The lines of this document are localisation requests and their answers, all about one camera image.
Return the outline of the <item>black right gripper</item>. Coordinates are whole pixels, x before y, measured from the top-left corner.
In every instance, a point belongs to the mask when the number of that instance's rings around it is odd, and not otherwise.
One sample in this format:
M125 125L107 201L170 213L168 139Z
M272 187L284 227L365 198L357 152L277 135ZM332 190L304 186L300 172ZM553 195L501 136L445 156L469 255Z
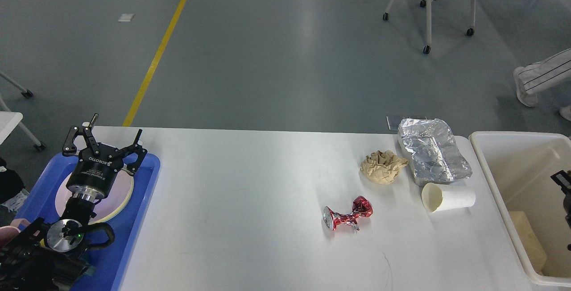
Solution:
M565 194L563 199L563 209L566 212L565 220L569 228L571 228L571 178L567 171L561 170L550 178L561 188Z

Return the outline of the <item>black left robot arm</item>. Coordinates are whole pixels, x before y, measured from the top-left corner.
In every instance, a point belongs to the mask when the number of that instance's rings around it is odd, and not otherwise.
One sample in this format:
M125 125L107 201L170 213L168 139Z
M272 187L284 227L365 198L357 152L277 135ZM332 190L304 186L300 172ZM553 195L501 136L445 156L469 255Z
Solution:
M92 269L86 253L116 240L109 224L90 220L120 171L137 173L147 150L140 143L141 129L121 149L98 142L92 134L97 118L94 114L87 124L72 126L63 144L62 154L78 157L78 163L66 185L71 197L59 220L45 223L39 217L1 248L3 291L68 291Z

